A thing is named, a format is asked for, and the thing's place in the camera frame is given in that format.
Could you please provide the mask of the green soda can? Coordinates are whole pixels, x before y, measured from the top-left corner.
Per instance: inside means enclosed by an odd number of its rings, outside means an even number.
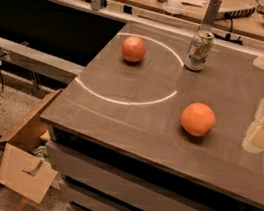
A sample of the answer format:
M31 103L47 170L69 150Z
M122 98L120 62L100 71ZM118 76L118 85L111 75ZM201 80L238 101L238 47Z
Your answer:
M213 41L214 35L208 30L199 30L194 34L184 61L189 70L201 71L204 68Z

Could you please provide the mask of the grey drawer cabinet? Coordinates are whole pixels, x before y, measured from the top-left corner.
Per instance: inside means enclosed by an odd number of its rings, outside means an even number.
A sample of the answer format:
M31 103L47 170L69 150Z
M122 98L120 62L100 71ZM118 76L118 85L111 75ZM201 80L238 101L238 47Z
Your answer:
M121 170L100 146L74 139L68 146L49 141L46 149L67 211L215 211Z

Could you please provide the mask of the clear plastic cup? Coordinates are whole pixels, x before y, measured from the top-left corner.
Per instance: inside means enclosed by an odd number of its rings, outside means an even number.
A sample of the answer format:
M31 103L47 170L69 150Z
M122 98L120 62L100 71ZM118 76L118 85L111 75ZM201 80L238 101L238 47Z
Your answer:
M180 1L168 0L163 4L163 9L170 15L179 15L184 12L184 7Z

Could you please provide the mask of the cardboard box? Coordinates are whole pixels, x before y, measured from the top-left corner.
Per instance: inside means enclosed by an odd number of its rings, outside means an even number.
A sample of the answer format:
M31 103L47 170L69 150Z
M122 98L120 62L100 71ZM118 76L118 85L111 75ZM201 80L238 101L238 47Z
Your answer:
M60 93L61 90L57 90L44 96L0 137L0 143L5 146L0 166L0 184L37 204L42 201L57 176L50 163L33 154L41 144L41 136L48 130L40 115Z

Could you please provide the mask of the grey power strip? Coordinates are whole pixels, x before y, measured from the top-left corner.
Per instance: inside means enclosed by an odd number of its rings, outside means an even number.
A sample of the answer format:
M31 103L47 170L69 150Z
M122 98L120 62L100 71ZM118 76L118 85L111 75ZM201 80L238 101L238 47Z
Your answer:
M250 4L219 8L216 20L250 17L255 12L255 10L255 6L251 6Z

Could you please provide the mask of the red apple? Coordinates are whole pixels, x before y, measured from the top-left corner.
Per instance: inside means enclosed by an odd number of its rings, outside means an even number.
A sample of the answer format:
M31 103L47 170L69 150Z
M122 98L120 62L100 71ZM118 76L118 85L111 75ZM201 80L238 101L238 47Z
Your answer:
M144 41L138 36L129 36L124 39L121 52L126 61L137 63L145 56L145 46Z

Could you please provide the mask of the orange fruit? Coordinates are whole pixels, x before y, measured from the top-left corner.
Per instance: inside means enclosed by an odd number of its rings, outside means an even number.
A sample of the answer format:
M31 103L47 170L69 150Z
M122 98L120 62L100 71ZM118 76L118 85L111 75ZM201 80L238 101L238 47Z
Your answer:
M216 123L215 114L206 104L189 104L181 113L181 125L193 136L206 135Z

